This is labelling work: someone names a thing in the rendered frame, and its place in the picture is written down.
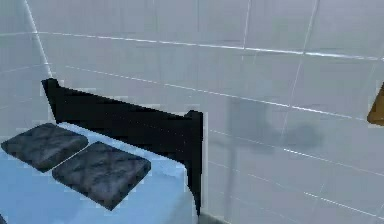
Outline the dark grey pillow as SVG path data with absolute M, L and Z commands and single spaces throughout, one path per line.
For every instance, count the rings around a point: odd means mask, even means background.
M 52 123 L 36 126 L 1 143 L 9 155 L 44 173 L 78 153 L 88 139 Z
M 53 178 L 112 211 L 151 170 L 151 162 L 95 142 L 52 170 Z

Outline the black bed with blue sheet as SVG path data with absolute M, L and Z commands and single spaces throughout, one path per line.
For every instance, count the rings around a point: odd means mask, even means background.
M 54 125 L 151 162 L 112 210 L 7 154 L 0 140 L 0 224 L 198 224 L 203 115 L 183 116 L 43 81 Z

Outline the brown wooden furniture corner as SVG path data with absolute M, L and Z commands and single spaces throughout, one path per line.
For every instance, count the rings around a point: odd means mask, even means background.
M 370 124 L 384 126 L 384 83 L 367 115 L 367 121 Z

